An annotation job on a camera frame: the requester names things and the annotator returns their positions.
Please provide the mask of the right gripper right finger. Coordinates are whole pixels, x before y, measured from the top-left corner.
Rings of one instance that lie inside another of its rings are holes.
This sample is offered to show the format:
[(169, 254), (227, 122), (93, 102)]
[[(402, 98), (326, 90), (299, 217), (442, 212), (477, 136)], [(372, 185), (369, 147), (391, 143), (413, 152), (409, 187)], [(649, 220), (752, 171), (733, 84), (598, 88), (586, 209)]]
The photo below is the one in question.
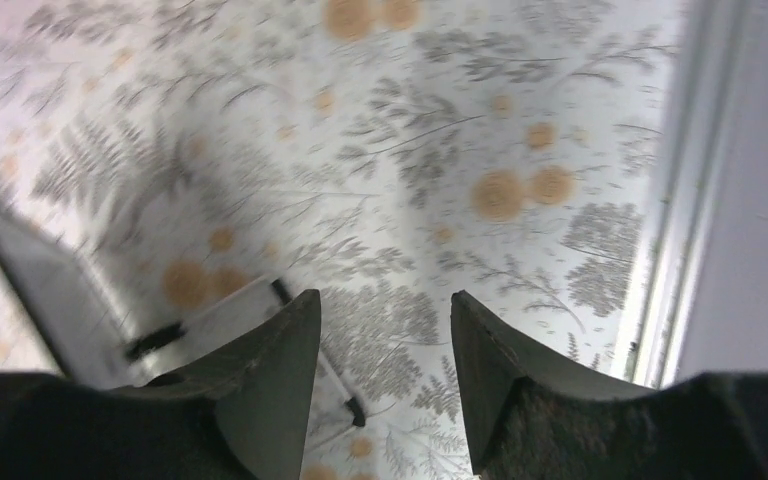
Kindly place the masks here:
[(465, 290), (451, 296), (450, 326), (475, 474), (483, 474), (488, 466), (497, 430), (523, 388), (536, 386), (585, 401), (616, 401), (652, 392), (565, 357), (507, 324)]

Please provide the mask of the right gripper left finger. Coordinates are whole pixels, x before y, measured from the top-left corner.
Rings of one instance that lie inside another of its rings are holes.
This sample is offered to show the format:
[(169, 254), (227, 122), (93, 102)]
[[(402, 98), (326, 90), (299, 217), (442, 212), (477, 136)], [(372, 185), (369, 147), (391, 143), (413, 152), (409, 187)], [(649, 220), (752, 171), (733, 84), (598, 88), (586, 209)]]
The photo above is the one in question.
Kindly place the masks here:
[(320, 346), (321, 300), (301, 292), (271, 318), (214, 351), (120, 393), (203, 400), (220, 438), (257, 479), (300, 476)]

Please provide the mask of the white whiteboard black frame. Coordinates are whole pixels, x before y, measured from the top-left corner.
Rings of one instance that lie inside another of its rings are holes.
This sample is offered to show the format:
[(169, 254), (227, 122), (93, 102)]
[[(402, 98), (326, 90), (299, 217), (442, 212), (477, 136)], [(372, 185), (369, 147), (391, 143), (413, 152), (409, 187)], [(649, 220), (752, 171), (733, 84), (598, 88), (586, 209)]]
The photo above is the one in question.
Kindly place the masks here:
[(280, 279), (257, 280), (193, 317), (132, 324), (75, 253), (1, 205), (0, 270), (60, 368), (56, 375), (0, 374), (0, 429), (30, 422), (73, 436), (217, 429), (203, 400), (147, 400), (119, 390), (169, 383), (168, 372), (261, 325), (298, 296)]

